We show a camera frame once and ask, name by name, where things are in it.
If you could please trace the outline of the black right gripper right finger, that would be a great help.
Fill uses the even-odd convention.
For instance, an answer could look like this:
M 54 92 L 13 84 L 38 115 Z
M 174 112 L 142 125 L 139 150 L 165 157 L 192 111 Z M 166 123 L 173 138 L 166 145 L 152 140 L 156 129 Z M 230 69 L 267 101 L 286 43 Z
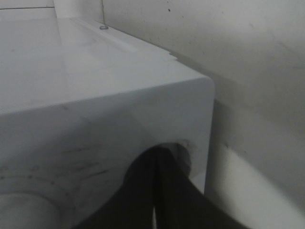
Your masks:
M 191 159 L 179 144 L 155 146 L 155 217 L 159 229 L 244 229 L 190 181 Z

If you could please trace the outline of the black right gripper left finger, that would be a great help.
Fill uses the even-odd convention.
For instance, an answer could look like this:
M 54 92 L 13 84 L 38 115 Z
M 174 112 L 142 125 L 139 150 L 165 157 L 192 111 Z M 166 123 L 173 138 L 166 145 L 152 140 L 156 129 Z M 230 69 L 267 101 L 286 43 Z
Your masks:
M 156 147 L 130 165 L 119 190 L 75 229 L 151 229 Z

